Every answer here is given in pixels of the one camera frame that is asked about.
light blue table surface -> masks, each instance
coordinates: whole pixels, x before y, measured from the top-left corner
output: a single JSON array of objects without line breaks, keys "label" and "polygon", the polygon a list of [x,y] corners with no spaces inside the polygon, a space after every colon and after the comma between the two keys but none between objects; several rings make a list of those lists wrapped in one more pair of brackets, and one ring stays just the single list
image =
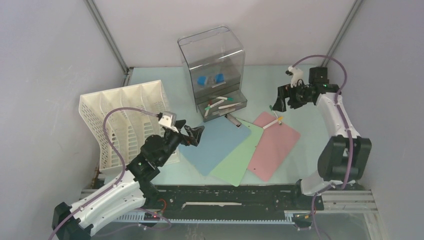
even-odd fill
[{"label": "light blue table surface", "polygon": [[[277,87],[290,83],[290,76],[285,74],[288,65],[252,65],[244,67],[241,92],[247,98],[247,107],[231,113],[234,117],[252,123],[260,113],[269,112],[269,105],[277,99]],[[301,65],[303,79],[308,82],[309,68]],[[162,80],[170,110],[177,114],[177,119],[186,119],[191,127],[202,122],[200,113],[196,112],[192,87],[186,80],[182,67],[137,67],[134,68],[129,84],[141,84]],[[318,157],[329,140],[327,129],[318,109],[308,103],[298,109],[288,109],[283,122],[300,133],[300,140],[274,173],[268,182],[246,171],[242,185],[293,184],[317,170]],[[160,169],[152,183],[157,185],[228,185],[213,177],[202,176],[180,154],[180,162],[169,164]]]}]

marker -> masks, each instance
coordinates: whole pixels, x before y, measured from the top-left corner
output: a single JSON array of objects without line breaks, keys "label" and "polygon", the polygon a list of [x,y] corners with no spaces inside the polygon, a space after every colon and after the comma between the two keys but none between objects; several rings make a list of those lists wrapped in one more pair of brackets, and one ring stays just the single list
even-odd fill
[{"label": "marker", "polygon": [[205,110],[211,109],[211,108],[213,108],[213,107],[215,107],[215,106],[218,106],[218,105],[222,104],[223,102],[224,102],[224,99],[219,100],[219,101],[215,102],[214,104],[212,104],[212,105],[210,105],[210,106],[205,107],[204,109],[205,109]]},{"label": "marker", "polygon": [[206,109],[206,112],[204,113],[204,117],[206,118],[206,116],[208,115],[208,113],[209,113],[209,108],[211,107],[211,101],[209,101],[209,103],[207,104],[207,108],[208,109]]},{"label": "marker", "polygon": [[237,126],[237,128],[240,128],[240,126],[242,125],[242,123],[237,120],[237,118],[233,117],[233,115],[231,114],[226,114],[225,115],[226,119],[228,119],[230,122],[232,122],[235,126]]},{"label": "marker", "polygon": [[280,122],[280,120],[283,119],[282,116],[280,116],[279,118],[275,119],[274,121],[268,123],[267,125],[265,125],[264,127],[262,127],[264,130],[271,127],[273,124],[276,124],[278,122]]},{"label": "marker", "polygon": [[274,114],[275,118],[278,120],[279,119],[278,115],[277,115],[276,111],[273,110],[273,106],[269,105],[269,109],[271,109],[271,112]]},{"label": "marker", "polygon": [[227,108],[231,108],[231,107],[233,107],[235,105],[239,105],[239,104],[241,104],[241,102],[234,103],[234,104],[229,104],[229,105],[225,105],[225,106],[219,106],[218,109],[227,109]]},{"label": "marker", "polygon": [[224,99],[224,100],[228,100],[228,101],[233,100],[231,97],[226,97],[226,96],[218,96],[217,99]]}]

metal bracket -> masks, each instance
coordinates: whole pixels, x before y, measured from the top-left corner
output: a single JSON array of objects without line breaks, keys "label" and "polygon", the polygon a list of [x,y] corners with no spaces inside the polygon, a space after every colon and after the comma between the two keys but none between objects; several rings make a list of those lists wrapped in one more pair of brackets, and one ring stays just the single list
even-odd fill
[{"label": "metal bracket", "polygon": [[106,39],[106,42],[109,45],[110,49],[112,50],[112,53],[115,56],[116,60],[118,61],[123,73],[126,75],[129,70],[128,66],[125,63],[124,58],[122,57],[117,44],[112,38],[111,32],[109,31],[108,26],[106,26],[106,23],[103,20],[103,17],[100,14],[100,11],[97,8],[96,3],[94,2],[94,0],[84,0],[84,2],[87,5],[88,10],[91,12],[91,15],[93,16],[94,21],[96,22],[98,28],[100,29],[101,33]]},{"label": "metal bracket", "polygon": [[[355,0],[355,2],[352,5],[352,8],[350,9],[349,13],[346,16],[346,19],[344,19],[343,24],[340,27],[340,30],[338,30],[337,35],[335,36],[334,41],[332,42],[328,52],[327,52],[327,56],[332,57],[337,49],[337,47],[339,46],[340,42],[342,41],[343,37],[345,36],[348,28],[351,25],[352,20],[354,19],[355,15],[357,14],[359,8],[361,7],[362,3],[364,2],[364,0]],[[321,63],[321,67],[327,67],[327,65],[329,64],[329,59],[325,58],[322,63]]]}]

pink cutting board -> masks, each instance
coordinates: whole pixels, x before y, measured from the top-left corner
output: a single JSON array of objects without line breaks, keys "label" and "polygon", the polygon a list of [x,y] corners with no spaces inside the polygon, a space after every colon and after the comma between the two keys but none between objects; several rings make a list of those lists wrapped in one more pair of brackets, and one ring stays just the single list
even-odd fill
[{"label": "pink cutting board", "polygon": [[[268,112],[262,112],[253,124],[263,128],[275,119],[275,116]],[[267,182],[289,155],[300,137],[300,133],[284,123],[271,125],[263,131],[247,169],[262,181]]]}]

white marker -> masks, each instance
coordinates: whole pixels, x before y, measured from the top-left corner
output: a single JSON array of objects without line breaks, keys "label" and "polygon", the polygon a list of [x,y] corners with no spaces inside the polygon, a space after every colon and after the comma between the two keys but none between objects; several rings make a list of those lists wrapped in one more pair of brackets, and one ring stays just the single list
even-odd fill
[{"label": "white marker", "polygon": [[205,110],[211,109],[211,108],[213,108],[213,107],[215,107],[215,106],[217,106],[217,105],[222,104],[223,102],[224,102],[224,99],[219,100],[219,101],[215,102],[214,104],[212,104],[212,105],[210,105],[210,106],[205,107],[204,109],[205,109]]},{"label": "white marker", "polygon": [[219,106],[218,109],[227,109],[227,108],[231,108],[231,107],[233,107],[235,105],[239,105],[239,104],[241,104],[241,102],[234,103],[234,104],[229,104],[229,105],[225,105],[225,106]]},{"label": "white marker", "polygon": [[217,99],[224,99],[224,100],[228,100],[228,101],[232,101],[233,100],[231,97],[226,97],[226,96],[218,96],[216,98]]},{"label": "white marker", "polygon": [[281,119],[283,119],[282,116],[280,116],[279,118],[275,119],[274,121],[268,123],[267,125],[265,125],[264,127],[262,127],[264,130],[271,127],[272,125],[278,123]]}]

